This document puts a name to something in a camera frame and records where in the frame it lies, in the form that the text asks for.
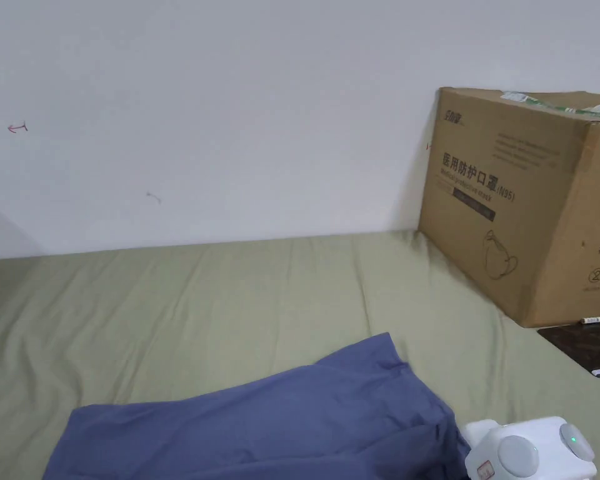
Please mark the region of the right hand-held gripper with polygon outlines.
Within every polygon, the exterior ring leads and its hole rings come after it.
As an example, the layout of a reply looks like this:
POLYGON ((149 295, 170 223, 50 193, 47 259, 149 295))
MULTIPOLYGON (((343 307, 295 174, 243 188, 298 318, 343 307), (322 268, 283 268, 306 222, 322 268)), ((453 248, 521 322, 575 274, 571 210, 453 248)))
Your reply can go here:
POLYGON ((469 479, 594 479, 598 473, 586 437, 562 417, 485 419, 465 425, 464 439, 469 479))

